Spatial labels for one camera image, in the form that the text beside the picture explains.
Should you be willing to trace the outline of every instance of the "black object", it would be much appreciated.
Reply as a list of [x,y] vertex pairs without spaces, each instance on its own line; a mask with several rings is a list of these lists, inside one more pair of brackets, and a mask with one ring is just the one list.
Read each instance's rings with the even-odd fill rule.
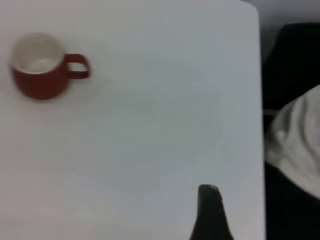
[[279,110],[319,84],[320,23],[285,25],[262,66],[263,108]]
[[222,197],[216,186],[199,187],[197,219],[190,240],[233,240]]

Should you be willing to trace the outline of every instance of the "mug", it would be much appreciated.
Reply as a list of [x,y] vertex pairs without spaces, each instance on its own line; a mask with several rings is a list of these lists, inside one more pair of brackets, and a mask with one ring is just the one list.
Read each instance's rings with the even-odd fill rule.
[[[70,71],[68,63],[80,63],[85,71]],[[26,96],[48,100],[60,95],[72,79],[90,77],[88,60],[81,54],[65,54],[58,40],[47,33],[30,33],[13,48],[10,68],[13,79]]]

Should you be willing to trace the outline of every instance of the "gray wall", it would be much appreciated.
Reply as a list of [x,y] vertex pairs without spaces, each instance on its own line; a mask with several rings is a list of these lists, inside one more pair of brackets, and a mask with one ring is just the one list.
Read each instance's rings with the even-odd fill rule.
[[279,29],[290,23],[320,22],[320,0],[245,0],[260,14],[262,59],[268,55]]

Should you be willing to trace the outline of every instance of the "white table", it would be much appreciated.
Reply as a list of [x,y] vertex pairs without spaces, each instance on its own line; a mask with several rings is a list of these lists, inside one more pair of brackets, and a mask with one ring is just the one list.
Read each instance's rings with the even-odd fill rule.
[[[1,240],[187,240],[200,184],[264,239],[259,24],[235,0],[0,2]],[[47,32],[90,80],[40,103],[13,42]]]

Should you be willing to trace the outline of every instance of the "white fabric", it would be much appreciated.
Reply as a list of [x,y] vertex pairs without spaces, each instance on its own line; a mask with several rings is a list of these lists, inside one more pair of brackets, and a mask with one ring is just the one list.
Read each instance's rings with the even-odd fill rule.
[[265,141],[265,158],[320,199],[320,85],[275,117]]

